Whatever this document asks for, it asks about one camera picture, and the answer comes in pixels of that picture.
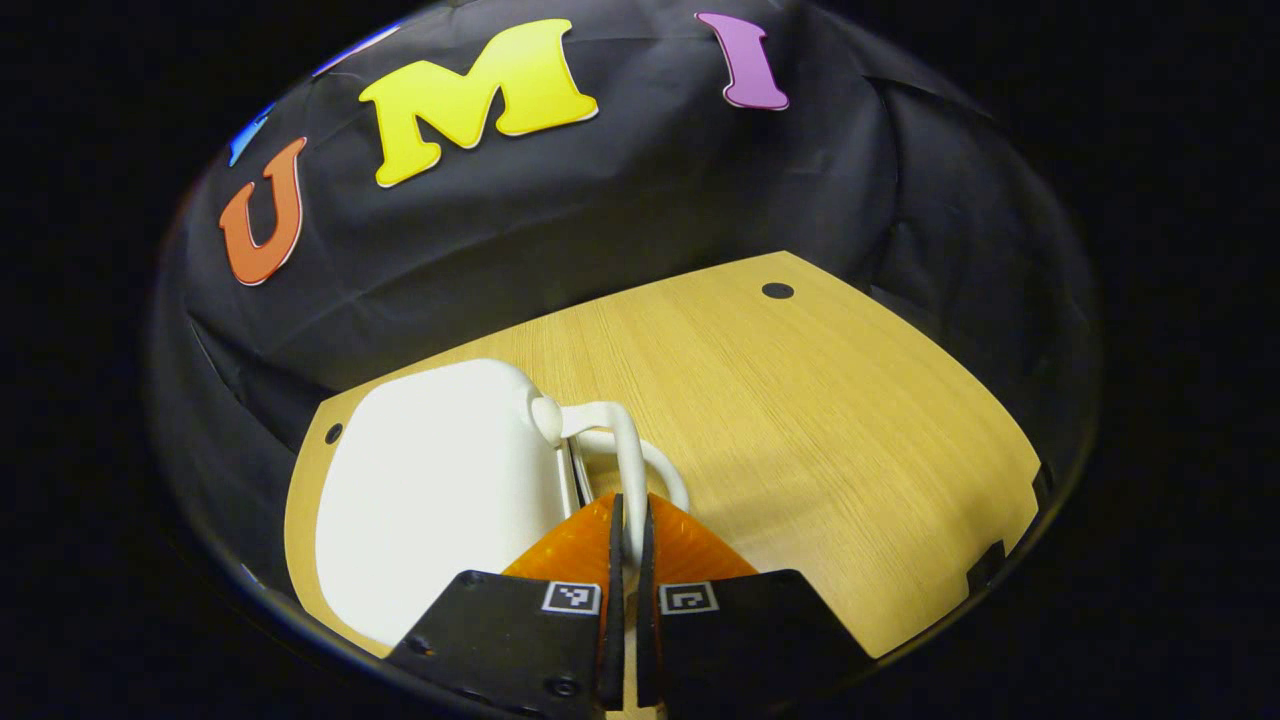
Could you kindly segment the black backdrop cloth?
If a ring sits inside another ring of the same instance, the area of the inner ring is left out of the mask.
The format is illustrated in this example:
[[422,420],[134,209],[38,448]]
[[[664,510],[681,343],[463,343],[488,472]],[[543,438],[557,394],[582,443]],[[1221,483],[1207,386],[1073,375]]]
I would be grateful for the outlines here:
[[[358,94],[564,19],[593,118],[488,135],[397,184]],[[1101,328],[1060,197],[972,97],[814,0],[435,0],[305,74],[168,231],[143,396],[195,525],[287,588],[287,477],[319,404],[576,304],[756,252],[833,273],[1011,413],[1057,507],[1094,441]]]

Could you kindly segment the white suitcase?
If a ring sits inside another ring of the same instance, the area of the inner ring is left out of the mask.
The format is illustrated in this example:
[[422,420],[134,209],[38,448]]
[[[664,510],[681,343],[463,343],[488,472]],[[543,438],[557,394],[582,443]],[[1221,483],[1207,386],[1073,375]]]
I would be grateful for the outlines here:
[[[326,445],[328,428],[344,429]],[[623,557],[640,559],[646,471],[684,478],[620,404],[563,405],[518,368],[474,359],[346,391],[314,414],[285,505],[303,607],[383,656],[465,570],[502,571],[590,497],[576,454],[616,457]]]

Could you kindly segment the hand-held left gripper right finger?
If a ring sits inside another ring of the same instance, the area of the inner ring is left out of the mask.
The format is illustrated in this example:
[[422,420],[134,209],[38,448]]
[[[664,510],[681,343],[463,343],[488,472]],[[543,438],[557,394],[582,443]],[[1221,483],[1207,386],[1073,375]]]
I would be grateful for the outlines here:
[[792,714],[870,670],[870,655],[800,571],[755,570],[657,495],[635,600],[641,708]]

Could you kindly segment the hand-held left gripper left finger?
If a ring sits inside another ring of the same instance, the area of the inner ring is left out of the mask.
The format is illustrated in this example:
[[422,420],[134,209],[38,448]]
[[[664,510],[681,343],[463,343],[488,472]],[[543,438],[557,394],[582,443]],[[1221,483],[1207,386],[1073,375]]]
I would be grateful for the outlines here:
[[623,565],[625,498],[596,498],[506,573],[460,573],[388,660],[511,716],[620,711]]

